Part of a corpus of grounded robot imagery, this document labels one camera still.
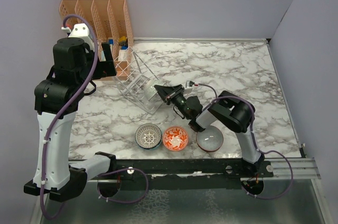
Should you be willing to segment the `grey dotted red-rim bowl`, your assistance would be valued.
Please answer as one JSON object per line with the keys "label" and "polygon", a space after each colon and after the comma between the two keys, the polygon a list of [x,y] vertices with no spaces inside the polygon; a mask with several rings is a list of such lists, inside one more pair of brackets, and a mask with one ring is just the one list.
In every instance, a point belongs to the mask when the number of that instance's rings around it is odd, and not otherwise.
{"label": "grey dotted red-rim bowl", "polygon": [[205,152],[216,152],[223,145],[223,134],[215,126],[209,126],[196,134],[196,143]]}

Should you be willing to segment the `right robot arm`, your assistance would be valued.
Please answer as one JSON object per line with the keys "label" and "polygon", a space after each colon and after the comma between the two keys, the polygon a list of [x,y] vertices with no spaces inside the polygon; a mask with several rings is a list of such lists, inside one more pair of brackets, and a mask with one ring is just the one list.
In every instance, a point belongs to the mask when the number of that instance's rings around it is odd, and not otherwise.
{"label": "right robot arm", "polygon": [[265,157],[258,150],[253,134],[255,108],[252,103],[224,90],[209,105],[203,107],[197,96],[184,97],[182,85],[155,85],[154,88],[164,103],[174,105],[182,117],[190,121],[189,126],[193,131],[202,132],[215,121],[219,121],[234,132],[241,148],[244,174],[254,177],[261,172]]}

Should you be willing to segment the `orange floral bowl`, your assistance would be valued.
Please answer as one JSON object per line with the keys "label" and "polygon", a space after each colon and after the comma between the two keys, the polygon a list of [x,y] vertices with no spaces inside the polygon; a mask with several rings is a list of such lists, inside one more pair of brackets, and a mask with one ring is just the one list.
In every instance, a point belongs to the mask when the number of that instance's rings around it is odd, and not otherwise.
{"label": "orange floral bowl", "polygon": [[181,151],[189,142],[187,131],[180,126],[171,126],[167,128],[162,136],[163,145],[170,151]]}

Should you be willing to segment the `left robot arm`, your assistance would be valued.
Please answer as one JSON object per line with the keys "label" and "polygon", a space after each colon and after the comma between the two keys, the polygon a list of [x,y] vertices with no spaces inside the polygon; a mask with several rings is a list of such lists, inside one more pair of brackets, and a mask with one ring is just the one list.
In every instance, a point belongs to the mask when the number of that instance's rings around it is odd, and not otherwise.
{"label": "left robot arm", "polygon": [[72,125],[80,100],[90,80],[116,74],[111,61],[97,62],[91,39],[62,38],[53,46],[54,65],[34,90],[39,122],[39,154],[34,178],[24,185],[24,193],[49,194],[50,200],[65,202],[78,197],[87,182],[98,175],[115,176],[116,157],[97,152],[93,157],[69,164]]}

